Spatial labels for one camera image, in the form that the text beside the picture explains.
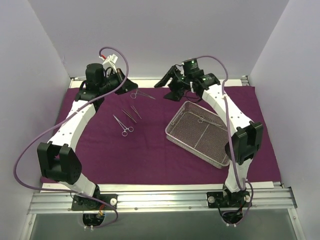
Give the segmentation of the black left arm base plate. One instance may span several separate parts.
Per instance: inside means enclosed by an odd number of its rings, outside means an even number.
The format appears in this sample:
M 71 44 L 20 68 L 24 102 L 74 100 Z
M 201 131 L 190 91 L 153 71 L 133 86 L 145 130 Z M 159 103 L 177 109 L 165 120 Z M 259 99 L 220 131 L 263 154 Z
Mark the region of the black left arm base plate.
M 83 196 L 79 196 L 74 194 L 72 196 L 72 205 L 71 210 L 72 211 L 98 211 L 98 210 L 111 210 L 112 206 L 113 208 L 117 207 L 118 203 L 118 195 L 117 194 L 101 194 L 99 199 L 110 206 L 106 206 L 105 204 L 102 204 L 99 201 L 92 200 Z

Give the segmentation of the steel forceps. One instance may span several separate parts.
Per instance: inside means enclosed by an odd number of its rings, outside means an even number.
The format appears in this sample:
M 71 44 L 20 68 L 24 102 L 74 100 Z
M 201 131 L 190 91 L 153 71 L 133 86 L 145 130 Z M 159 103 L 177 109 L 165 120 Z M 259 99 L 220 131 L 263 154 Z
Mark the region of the steel forceps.
M 203 115 L 200 115 L 198 117 L 197 122 L 199 124 L 207 123 L 207 124 L 214 125 L 214 126 L 217 126 L 217 127 L 223 127 L 225 125 L 223 122 L 221 122 L 218 119 L 215 119 L 215 118 L 214 119 L 210 119 L 210 118 L 204 117 Z
M 112 115 L 112 116 L 114 117 L 114 119 L 117 121 L 117 123 L 122 128 L 121 135 L 123 137 L 126 137 L 128 135 L 128 133 L 132 133 L 134 131 L 134 128 L 132 126 L 127 127 L 115 115 Z

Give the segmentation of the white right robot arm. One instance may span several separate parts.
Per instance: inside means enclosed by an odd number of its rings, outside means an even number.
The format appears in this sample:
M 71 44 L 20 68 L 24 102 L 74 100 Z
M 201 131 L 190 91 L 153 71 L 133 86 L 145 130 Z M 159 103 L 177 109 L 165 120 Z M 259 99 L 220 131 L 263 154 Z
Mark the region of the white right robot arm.
M 264 127 L 253 122 L 233 102 L 213 73 L 205 73 L 196 63 L 183 63 L 182 69 L 173 65 L 155 88 L 169 87 L 164 98 L 178 102 L 184 93 L 195 93 L 211 106 L 227 127 L 228 142 L 225 151 L 231 160 L 224 185 L 228 190 L 222 193 L 223 203 L 234 206 L 240 201 L 239 191 L 246 189 L 249 166 L 261 147 Z

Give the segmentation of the wire mesh instrument tray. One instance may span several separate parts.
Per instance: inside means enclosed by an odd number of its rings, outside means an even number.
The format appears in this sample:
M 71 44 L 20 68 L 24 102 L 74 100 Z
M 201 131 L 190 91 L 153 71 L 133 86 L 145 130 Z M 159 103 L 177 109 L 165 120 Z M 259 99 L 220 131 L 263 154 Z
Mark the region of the wire mesh instrument tray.
M 230 164 L 225 151 L 229 141 L 227 126 L 198 123 L 199 116 L 223 122 L 212 111 L 185 101 L 165 128 L 166 138 L 218 169 L 227 167 Z

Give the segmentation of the steel surgical scissors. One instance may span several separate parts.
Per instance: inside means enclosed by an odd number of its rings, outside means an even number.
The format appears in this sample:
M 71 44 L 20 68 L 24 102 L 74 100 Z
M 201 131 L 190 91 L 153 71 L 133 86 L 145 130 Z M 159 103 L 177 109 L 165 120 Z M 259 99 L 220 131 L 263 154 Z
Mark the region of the steel surgical scissors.
M 133 93 L 130 94 L 130 97 L 131 97 L 132 99 L 136 99 L 137 96 L 143 96 L 143 97 L 147 97 L 147 98 L 150 98 L 150 99 L 152 99 L 152 100 L 155 100 L 155 98 L 154 98 L 153 96 L 151 96 L 151 95 L 149 95 L 149 94 L 146 94 L 146 93 L 144 93 L 144 92 L 142 92 L 142 91 L 140 91 L 140 90 L 138 90 L 138 89 L 137 89 L 135 92 L 133 92 Z

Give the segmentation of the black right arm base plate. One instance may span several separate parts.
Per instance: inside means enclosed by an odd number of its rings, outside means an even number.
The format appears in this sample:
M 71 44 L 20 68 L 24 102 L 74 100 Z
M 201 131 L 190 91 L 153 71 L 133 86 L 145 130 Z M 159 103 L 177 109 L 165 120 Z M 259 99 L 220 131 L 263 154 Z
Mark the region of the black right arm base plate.
M 211 191 L 206 193 L 209 208 L 240 208 L 251 207 L 249 191 L 230 192 L 229 190 Z

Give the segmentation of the steel tweezers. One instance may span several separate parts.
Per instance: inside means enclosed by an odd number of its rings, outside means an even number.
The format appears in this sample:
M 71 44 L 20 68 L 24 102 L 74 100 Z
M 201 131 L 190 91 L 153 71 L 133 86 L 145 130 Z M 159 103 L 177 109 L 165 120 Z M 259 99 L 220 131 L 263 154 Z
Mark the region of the steel tweezers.
M 126 111 L 125 109 L 121 109 L 121 111 L 122 111 L 126 116 L 128 116 L 135 124 L 137 123 L 137 121 L 133 118 L 133 116 L 132 116 L 128 111 Z
M 137 116 L 142 120 L 142 117 L 141 117 L 141 115 L 139 114 L 138 110 L 137 110 L 133 105 L 131 105 L 130 107 L 131 107 L 132 110 L 137 114 Z

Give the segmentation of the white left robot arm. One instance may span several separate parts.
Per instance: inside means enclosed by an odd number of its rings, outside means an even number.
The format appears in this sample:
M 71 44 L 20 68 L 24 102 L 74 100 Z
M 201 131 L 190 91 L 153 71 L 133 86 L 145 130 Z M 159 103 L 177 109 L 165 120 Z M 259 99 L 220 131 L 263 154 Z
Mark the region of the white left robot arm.
M 120 68 L 108 71 L 100 63 L 87 65 L 85 76 L 67 118 L 47 143 L 38 145 L 37 156 L 42 177 L 84 194 L 83 204 L 95 210 L 101 203 L 100 190 L 82 173 L 82 164 L 75 153 L 78 141 L 105 94 L 122 95 L 138 85 L 128 80 Z

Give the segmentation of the purple cloth wrap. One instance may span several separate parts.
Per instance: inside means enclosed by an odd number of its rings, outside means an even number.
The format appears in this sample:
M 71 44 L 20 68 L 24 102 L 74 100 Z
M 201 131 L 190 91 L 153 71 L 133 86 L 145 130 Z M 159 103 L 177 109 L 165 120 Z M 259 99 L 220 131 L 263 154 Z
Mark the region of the purple cloth wrap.
M 168 88 L 145 88 L 150 99 L 129 93 L 110 94 L 89 121 L 75 153 L 82 173 L 97 184 L 221 184 L 228 169 L 218 169 L 166 138 L 165 129 L 181 102 L 164 99 Z M 132 110 L 134 106 L 142 119 Z M 122 109 L 128 111 L 134 123 Z M 126 127 L 126 137 L 115 115 Z

